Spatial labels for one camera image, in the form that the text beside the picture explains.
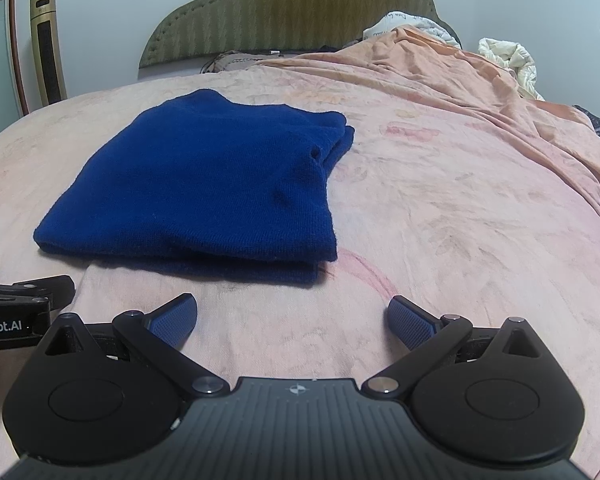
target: triangular cutout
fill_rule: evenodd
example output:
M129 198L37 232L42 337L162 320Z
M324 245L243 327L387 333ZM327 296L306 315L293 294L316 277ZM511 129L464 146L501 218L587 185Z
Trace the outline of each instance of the triangular cutout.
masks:
M505 354L522 355L524 357L540 357L538 350L529 341L524 330L514 330L504 346Z
M46 349L46 355L74 354L82 352L82 345L78 341L75 331L70 326L63 326Z

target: headboard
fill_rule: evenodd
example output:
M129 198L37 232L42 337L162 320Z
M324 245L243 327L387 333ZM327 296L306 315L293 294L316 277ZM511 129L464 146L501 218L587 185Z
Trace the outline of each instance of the headboard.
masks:
M429 18L459 41L433 0L193 0L160 22L139 66L227 50L339 48L392 10Z

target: textured blue pad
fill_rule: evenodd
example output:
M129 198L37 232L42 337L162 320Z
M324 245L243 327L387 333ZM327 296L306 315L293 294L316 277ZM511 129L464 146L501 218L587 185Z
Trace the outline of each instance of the textured blue pad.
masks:
M391 300L389 303L387 321L391 332L409 350L417 348L436 333L433 323L397 300Z
M198 306L193 296L177 301L149 323L147 330L173 348L178 348L193 331Z

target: folded blue sweater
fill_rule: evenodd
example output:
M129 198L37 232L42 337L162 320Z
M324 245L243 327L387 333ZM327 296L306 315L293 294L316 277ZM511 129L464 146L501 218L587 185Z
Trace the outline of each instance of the folded blue sweater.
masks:
M33 237L49 253L126 266L310 283L336 259L326 179L353 133L337 112L198 90L99 149Z

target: bed sheet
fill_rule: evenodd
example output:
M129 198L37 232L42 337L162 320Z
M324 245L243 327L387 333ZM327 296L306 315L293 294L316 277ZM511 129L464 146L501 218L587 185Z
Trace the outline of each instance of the bed sheet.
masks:
M184 353L231 384L241 375L360 383L404 354L383 319L394 294L476 326L522 316L584 400L573 458L600 479L600 138L579 111L522 100L516 85L480 56L399 28L335 54L38 110L0 134L0 283L70 274L67 310L85 322L191 292L199 319ZM199 88L337 110L355 127L328 181L338 260L316 285L167 276L48 256L33 242L99 147L141 111ZM0 406L30 352L0 351ZM0 473L15 461L0 417Z

